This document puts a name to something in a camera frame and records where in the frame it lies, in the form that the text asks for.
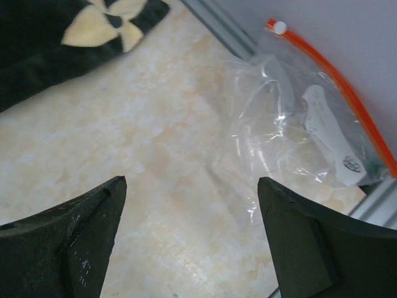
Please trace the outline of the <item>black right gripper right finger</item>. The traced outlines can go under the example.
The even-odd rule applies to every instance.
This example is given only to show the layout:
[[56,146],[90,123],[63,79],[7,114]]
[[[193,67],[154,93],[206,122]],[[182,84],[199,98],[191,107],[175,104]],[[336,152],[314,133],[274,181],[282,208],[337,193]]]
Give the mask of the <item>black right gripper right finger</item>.
[[261,178],[257,192],[281,297],[396,297],[396,230],[271,178]]

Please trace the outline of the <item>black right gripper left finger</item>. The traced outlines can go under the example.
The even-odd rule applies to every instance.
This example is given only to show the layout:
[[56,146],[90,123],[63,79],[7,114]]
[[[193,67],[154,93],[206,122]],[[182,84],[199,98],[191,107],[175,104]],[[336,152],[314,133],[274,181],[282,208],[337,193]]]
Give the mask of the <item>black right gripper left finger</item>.
[[1,226],[1,297],[100,297],[127,196],[116,176]]

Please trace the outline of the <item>clear zip bag orange zipper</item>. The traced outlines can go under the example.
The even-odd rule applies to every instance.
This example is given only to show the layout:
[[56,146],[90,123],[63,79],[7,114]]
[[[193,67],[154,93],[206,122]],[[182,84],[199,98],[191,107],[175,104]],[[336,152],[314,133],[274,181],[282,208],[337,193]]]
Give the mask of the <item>clear zip bag orange zipper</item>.
[[230,62],[230,111],[212,161],[239,211],[261,223],[268,177],[320,201],[396,176],[396,158],[348,80],[286,23],[269,19],[248,61]]

